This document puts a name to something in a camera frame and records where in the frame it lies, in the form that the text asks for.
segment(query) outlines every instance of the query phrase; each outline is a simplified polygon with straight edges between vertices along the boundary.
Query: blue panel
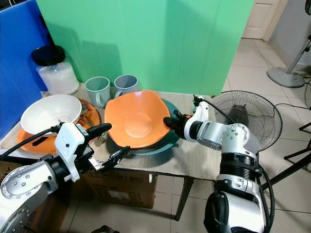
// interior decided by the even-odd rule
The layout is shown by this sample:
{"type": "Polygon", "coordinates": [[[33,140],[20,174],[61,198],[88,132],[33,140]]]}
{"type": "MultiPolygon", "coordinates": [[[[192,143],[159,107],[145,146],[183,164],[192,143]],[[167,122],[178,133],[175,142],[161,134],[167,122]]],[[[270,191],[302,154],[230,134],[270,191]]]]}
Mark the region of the blue panel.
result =
{"type": "Polygon", "coordinates": [[[35,0],[0,11],[0,138],[47,90],[30,57],[34,49],[49,44],[40,14],[35,0]]]}

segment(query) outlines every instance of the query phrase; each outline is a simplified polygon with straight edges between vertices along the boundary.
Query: fan base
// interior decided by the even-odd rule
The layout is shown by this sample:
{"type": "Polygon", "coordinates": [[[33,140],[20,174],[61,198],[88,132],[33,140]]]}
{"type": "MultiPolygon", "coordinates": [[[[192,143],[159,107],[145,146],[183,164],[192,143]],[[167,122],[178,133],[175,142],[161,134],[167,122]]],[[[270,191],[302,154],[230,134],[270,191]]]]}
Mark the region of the fan base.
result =
{"type": "Polygon", "coordinates": [[[284,87],[298,88],[305,85],[305,81],[299,74],[287,74],[284,68],[271,68],[267,71],[269,78],[284,87]]]}

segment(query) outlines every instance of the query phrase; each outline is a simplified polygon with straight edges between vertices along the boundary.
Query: black lid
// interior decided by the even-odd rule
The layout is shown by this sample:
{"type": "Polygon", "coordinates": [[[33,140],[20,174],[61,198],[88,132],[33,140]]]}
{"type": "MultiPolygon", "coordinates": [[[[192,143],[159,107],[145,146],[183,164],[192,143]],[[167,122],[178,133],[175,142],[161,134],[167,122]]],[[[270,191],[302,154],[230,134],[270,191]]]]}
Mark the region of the black lid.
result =
{"type": "Polygon", "coordinates": [[[54,45],[35,49],[32,51],[31,57],[37,65],[48,67],[64,61],[66,55],[62,47],[54,45]]]}

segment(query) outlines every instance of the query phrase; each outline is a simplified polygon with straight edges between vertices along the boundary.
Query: green screen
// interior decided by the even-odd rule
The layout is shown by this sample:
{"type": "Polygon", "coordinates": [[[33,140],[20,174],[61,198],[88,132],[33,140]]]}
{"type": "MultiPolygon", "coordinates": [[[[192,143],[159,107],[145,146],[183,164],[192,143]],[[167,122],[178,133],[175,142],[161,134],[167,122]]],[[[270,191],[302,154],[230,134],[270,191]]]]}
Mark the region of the green screen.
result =
{"type": "Polygon", "coordinates": [[[252,0],[37,0],[49,31],[77,77],[140,88],[221,92],[252,0]]]}

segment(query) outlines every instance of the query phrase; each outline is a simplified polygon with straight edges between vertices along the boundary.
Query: gray mug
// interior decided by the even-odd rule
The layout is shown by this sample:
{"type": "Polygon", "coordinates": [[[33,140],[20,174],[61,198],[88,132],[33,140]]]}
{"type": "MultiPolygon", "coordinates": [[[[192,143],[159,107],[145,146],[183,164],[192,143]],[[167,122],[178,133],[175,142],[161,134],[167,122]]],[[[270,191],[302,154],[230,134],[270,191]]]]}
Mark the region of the gray mug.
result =
{"type": "Polygon", "coordinates": [[[86,90],[92,104],[104,108],[110,100],[110,81],[106,77],[94,77],[86,81],[86,90]]]}
{"type": "Polygon", "coordinates": [[[114,81],[117,89],[115,98],[130,92],[138,91],[138,79],[134,75],[124,74],[117,77],[114,81]]]}

